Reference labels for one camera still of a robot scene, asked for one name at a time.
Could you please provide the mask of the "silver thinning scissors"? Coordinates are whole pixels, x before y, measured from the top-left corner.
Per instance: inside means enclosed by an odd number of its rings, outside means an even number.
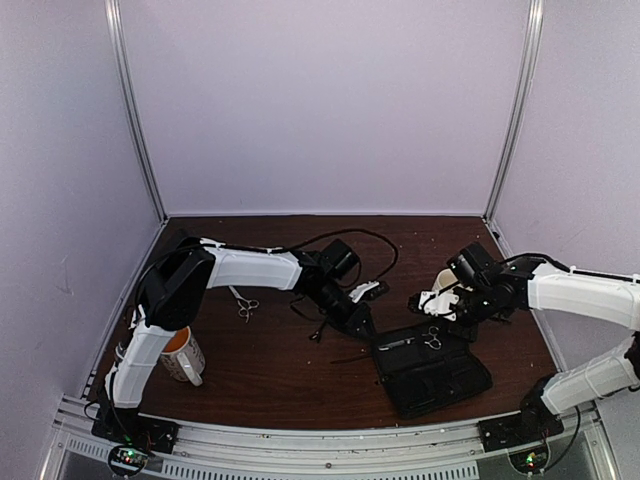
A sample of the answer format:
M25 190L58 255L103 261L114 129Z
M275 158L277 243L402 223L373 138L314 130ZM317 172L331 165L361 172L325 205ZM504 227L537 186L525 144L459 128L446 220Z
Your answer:
M406 338L387 342L377 347L379 351L389 351L395 348L404 347L421 342L428 346L432 350L440 350L442 348L442 342L438 338L439 328L436 326L429 326L426 331L417 332L415 335L410 335Z

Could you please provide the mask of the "black zip tool case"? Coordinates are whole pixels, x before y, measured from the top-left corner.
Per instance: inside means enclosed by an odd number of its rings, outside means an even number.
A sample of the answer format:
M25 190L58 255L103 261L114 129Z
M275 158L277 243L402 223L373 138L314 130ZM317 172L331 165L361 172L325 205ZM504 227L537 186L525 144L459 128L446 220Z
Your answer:
M381 344L439 328L440 350L421 342L379 351ZM379 382L402 419L414 419L479 395L493 386L489 370L469 343L437 324L422 323L379 334L371 343Z

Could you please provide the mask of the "silver plain hair scissors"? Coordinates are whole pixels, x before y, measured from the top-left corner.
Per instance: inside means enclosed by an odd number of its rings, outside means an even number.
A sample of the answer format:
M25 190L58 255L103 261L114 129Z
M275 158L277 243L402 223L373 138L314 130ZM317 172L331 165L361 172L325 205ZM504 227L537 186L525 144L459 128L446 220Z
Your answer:
M260 302L255 299L247 299L243 297L234 286L229 286L229 290L236 300L236 304L238 306L238 315L244 320L245 323L248 323L251 319L252 311L260 306Z

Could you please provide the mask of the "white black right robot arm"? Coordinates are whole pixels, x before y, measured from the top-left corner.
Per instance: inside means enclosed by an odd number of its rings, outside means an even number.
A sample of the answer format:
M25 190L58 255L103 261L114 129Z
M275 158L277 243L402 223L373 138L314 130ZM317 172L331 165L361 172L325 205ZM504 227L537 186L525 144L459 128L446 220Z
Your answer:
M535 440L582 403L638 389L638 276L579 269L542 254L496 260L477 244L451 258L447 272L452 283L409 300L423 322L367 336L379 380L401 414L422 415L487 389L488 374L469 345L481 322L518 311L618 335L535 382L513 419L519 440Z

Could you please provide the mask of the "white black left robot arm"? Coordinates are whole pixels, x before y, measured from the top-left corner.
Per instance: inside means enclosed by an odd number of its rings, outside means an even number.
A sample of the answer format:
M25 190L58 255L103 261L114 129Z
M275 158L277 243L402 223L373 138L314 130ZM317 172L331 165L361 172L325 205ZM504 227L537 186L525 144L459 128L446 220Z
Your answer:
M157 258L140 278L133 332L104 380L112 407L103 420L106 429L123 444L133 444L143 436L143 421L130 410L140 406L146 383L170 337L196 319L209 289L291 291L314 302L336 331L361 340L373 338L369 305L338 283L359 263L357 254L339 239L321 251L308 252L185 238Z

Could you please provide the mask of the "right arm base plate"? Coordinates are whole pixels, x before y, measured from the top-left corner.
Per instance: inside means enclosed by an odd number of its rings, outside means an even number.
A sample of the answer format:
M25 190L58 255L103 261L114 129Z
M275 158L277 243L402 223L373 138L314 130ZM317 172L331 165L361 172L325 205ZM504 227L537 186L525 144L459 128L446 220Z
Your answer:
M478 423L478 428L485 452L540 442L564 432L559 419L552 419L542 427L530 428L524 424L520 414L483 420Z

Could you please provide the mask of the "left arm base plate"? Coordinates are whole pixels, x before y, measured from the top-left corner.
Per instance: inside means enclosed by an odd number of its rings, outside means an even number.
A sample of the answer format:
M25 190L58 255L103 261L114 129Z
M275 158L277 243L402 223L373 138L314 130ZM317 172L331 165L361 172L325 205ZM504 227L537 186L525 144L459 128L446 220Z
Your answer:
M93 436L145 452L173 452L179 430L176 422L143 416L137 408L114 408L105 395L100 396L97 403L99 409L91 429Z

